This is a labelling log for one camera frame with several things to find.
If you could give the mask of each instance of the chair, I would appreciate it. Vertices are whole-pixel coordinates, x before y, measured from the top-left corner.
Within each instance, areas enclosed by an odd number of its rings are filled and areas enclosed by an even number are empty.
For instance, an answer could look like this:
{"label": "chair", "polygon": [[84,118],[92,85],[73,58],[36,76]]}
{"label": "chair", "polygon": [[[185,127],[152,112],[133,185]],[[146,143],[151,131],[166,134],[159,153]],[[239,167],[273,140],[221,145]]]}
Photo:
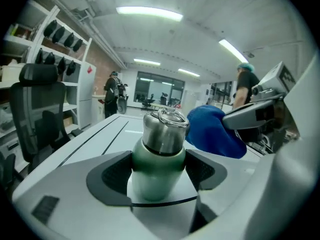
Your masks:
{"label": "chair", "polygon": [[161,105],[167,105],[167,98],[168,94],[167,93],[162,93],[162,96],[160,97],[160,104]]}
{"label": "chair", "polygon": [[0,152],[0,185],[7,191],[15,180],[22,182],[24,178],[15,170],[16,156],[10,154],[7,158]]}
{"label": "chair", "polygon": [[63,124],[66,86],[55,65],[26,64],[10,88],[10,107],[30,173],[68,141]]}

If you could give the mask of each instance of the white ceiling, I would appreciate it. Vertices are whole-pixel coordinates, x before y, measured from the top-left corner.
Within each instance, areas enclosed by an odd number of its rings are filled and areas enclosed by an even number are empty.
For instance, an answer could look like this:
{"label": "white ceiling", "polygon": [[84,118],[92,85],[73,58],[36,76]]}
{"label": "white ceiling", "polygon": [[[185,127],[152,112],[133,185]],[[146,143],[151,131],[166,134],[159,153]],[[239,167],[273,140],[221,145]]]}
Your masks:
{"label": "white ceiling", "polygon": [[[128,68],[133,68],[134,58],[160,62],[159,68],[150,69],[178,79],[178,69],[183,68],[199,74],[204,83],[235,80],[240,61],[218,43],[224,38],[240,52],[254,54],[248,58],[244,53],[260,78],[280,61],[300,76],[314,51],[310,36],[304,34],[307,29],[287,0],[93,0],[89,4],[95,11],[93,24]],[[183,19],[117,14],[116,7],[121,6],[166,9]]]}

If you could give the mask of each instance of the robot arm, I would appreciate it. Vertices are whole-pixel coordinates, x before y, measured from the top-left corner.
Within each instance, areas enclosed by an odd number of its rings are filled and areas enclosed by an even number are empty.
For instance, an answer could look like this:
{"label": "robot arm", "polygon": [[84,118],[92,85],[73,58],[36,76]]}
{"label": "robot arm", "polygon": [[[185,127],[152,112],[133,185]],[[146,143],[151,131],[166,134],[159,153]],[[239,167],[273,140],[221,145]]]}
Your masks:
{"label": "robot arm", "polygon": [[238,132],[242,139],[262,143],[275,153],[284,143],[287,130],[295,128],[284,101],[295,83],[287,67],[280,62],[252,88],[250,103],[225,115],[224,127],[246,130]]}

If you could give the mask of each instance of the glass wall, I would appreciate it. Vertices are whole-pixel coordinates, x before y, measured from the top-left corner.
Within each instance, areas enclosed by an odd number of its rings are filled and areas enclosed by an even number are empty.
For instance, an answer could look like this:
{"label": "glass wall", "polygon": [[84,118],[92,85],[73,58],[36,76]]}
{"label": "glass wall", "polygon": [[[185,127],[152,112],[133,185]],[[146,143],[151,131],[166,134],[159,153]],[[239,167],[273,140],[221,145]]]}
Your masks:
{"label": "glass wall", "polygon": [[138,72],[134,101],[142,103],[145,100],[153,100],[151,103],[173,106],[181,101],[184,87],[184,81]]}
{"label": "glass wall", "polygon": [[229,104],[231,101],[232,82],[218,82],[211,85],[213,102]]}

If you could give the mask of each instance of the black t-shirt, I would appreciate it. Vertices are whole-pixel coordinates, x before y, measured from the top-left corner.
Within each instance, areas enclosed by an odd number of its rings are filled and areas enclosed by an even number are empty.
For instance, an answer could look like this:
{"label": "black t-shirt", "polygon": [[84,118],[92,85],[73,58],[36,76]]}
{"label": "black t-shirt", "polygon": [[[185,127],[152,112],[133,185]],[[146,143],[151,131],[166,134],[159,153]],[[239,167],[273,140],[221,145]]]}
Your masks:
{"label": "black t-shirt", "polygon": [[247,104],[250,101],[250,97],[252,95],[251,88],[254,87],[259,83],[259,79],[256,77],[254,73],[251,73],[249,71],[241,72],[238,77],[238,83],[236,86],[236,89],[238,90],[241,87],[245,87],[248,89],[248,95],[245,99],[245,103]]}

